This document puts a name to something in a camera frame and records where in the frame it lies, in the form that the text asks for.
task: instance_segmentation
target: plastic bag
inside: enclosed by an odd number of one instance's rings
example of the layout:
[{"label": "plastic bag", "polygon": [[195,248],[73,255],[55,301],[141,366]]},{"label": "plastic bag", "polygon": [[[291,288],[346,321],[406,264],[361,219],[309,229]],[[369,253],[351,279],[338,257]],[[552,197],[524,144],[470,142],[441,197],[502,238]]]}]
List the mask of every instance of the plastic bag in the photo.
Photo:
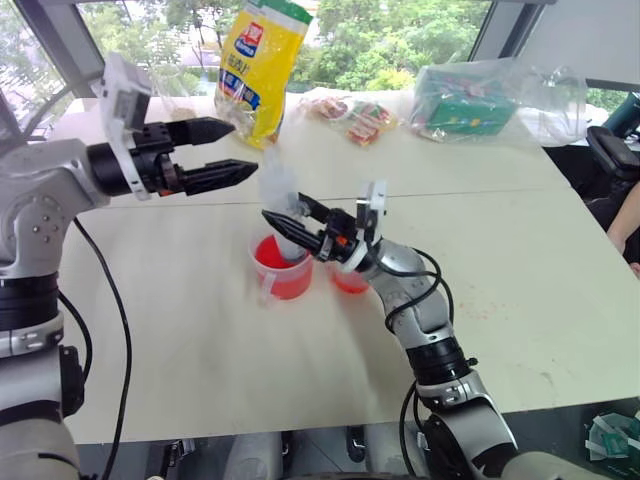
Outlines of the plastic bag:
[{"label": "plastic bag", "polygon": [[312,18],[287,0],[249,0],[224,42],[216,111],[254,147],[277,140],[287,81]]},{"label": "plastic bag", "polygon": [[423,67],[409,124],[445,143],[561,146],[586,135],[584,78],[515,58]]},{"label": "plastic bag", "polygon": [[183,74],[184,70],[177,65],[157,65],[149,70],[153,94],[160,97],[162,106],[172,121],[198,116]]},{"label": "plastic bag", "polygon": [[375,142],[383,132],[398,124],[396,116],[380,103],[340,91],[313,90],[303,97],[299,108],[328,120],[333,128],[344,132],[361,147]]}]

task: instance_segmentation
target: white wall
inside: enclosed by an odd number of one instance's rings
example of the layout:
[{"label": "white wall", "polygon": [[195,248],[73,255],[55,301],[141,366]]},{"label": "white wall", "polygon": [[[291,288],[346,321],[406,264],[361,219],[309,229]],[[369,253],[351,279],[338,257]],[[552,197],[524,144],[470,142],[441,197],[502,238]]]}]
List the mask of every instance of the white wall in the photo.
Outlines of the white wall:
[{"label": "white wall", "polygon": [[640,84],[640,0],[558,0],[542,12],[520,57],[585,78]]}]

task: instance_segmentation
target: red cup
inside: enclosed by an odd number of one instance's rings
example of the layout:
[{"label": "red cup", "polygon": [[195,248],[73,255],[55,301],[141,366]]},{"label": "red cup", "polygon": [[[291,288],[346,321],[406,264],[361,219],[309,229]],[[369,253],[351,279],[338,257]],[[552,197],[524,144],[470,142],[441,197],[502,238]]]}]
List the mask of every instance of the red cup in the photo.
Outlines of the red cup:
[{"label": "red cup", "polygon": [[307,254],[299,263],[289,263],[278,250],[273,235],[252,239],[249,253],[262,286],[263,300],[270,296],[290,300],[302,295],[311,284],[313,259]]},{"label": "red cup", "polygon": [[369,283],[367,283],[358,272],[343,272],[340,270],[340,267],[334,263],[329,263],[328,266],[331,280],[343,292],[354,294],[364,293],[369,288]]}]

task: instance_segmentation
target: white table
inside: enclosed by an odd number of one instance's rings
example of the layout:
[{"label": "white table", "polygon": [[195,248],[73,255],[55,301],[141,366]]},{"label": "white table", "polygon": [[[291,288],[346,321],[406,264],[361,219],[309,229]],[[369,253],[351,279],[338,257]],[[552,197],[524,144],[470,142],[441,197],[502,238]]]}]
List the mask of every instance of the white table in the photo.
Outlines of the white table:
[{"label": "white table", "polygon": [[[85,134],[77,119],[70,124]],[[59,127],[57,134],[72,133]],[[396,134],[397,141],[405,135]],[[295,158],[301,179],[310,182],[308,170],[322,155],[303,149],[302,139],[296,147],[286,138],[283,133],[287,161]],[[332,138],[328,148],[338,148],[341,139]],[[243,154],[251,150],[225,142],[238,158],[251,158]],[[442,155],[425,155],[413,170],[407,168],[415,162],[407,150],[389,168],[371,148],[361,159],[371,168],[347,169],[349,188],[337,177],[331,181],[335,170],[327,169],[305,189],[317,197],[353,197],[361,181],[376,176],[399,184],[390,186],[395,193],[385,235],[438,259],[456,299],[458,339],[467,355],[479,358],[478,369],[502,410],[637,395],[640,284],[550,160],[537,150],[519,156],[500,147],[469,149],[469,160],[458,158],[456,148],[423,140],[413,144],[418,146]],[[344,155],[353,148],[346,141],[340,147]],[[185,163],[195,160],[198,150],[191,151],[194,158],[185,156]],[[456,169],[463,160],[475,182]],[[494,175],[482,174],[487,171]],[[507,189],[509,182],[515,186]],[[491,191],[500,185],[503,191]],[[316,264],[304,296],[267,306],[258,301],[247,256],[250,231],[260,221],[259,205],[251,203],[257,200],[254,189],[243,185],[219,196],[163,204],[123,198],[82,215],[111,264],[132,327],[123,440],[397,419],[411,371],[382,324],[375,294],[338,292]],[[328,203],[355,207],[352,199]],[[60,283],[94,339],[86,402],[69,425],[80,443],[110,441],[123,337],[98,264],[73,228]],[[66,325],[65,342],[81,347],[73,322]]]},{"label": "white table", "polygon": [[[566,179],[538,147],[441,145],[418,138],[405,128],[384,133],[367,148],[350,142],[321,120],[307,119],[296,111],[299,95],[289,95],[287,115],[278,148],[282,161],[296,169],[300,190],[318,199],[357,196],[363,182],[385,178],[390,196],[435,195],[566,188]],[[199,115],[213,115],[213,101],[194,97]],[[404,110],[402,92],[386,92],[385,103]],[[84,101],[89,112],[63,117],[53,139],[80,138],[87,144],[105,141],[97,101]],[[153,98],[147,122],[169,121],[159,98]],[[208,145],[181,147],[172,158],[188,168],[224,158],[260,162],[262,153],[229,135]],[[141,204],[133,196],[116,198],[113,206],[167,206],[259,202],[256,176],[219,192],[186,198],[183,195]]]}]

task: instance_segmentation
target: green foliage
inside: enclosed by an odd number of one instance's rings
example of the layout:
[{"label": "green foliage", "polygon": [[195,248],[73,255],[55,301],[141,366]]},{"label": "green foliage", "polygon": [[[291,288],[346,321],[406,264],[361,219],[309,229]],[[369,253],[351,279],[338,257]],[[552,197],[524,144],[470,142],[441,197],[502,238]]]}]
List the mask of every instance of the green foliage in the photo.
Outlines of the green foliage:
[{"label": "green foliage", "polygon": [[320,44],[303,47],[292,81],[406,88],[424,65],[466,60],[488,8],[479,0],[322,0]]},{"label": "green foliage", "polygon": [[144,67],[178,63],[177,32],[167,28],[154,10],[132,19],[121,3],[86,3],[82,17],[103,55],[118,52]]},{"label": "green foliage", "polygon": [[151,79],[160,96],[188,97],[200,93],[200,68],[181,68],[176,65],[155,65]]},{"label": "green foliage", "polygon": [[604,90],[602,88],[590,88],[587,91],[587,103],[594,107],[604,108],[607,112],[613,113],[616,108],[622,105],[629,92],[618,90]]},{"label": "green foliage", "polygon": [[209,67],[205,71],[202,71],[200,67],[185,67],[184,71],[189,73],[198,79],[203,79],[207,82],[216,83],[218,81],[218,67]]},{"label": "green foliage", "polygon": [[367,82],[366,90],[402,90],[410,87],[415,78],[406,70],[380,70],[376,76]]},{"label": "green foliage", "polygon": [[244,6],[245,0],[146,0],[165,6],[167,24],[187,31],[190,26],[209,28],[216,34],[217,47],[222,50],[222,40]]},{"label": "green foliage", "polygon": [[[10,0],[0,0],[0,27],[0,86],[5,95],[13,94],[13,108],[24,125],[25,114],[35,113],[63,82]],[[51,114],[59,116],[69,102],[58,102]]]}]

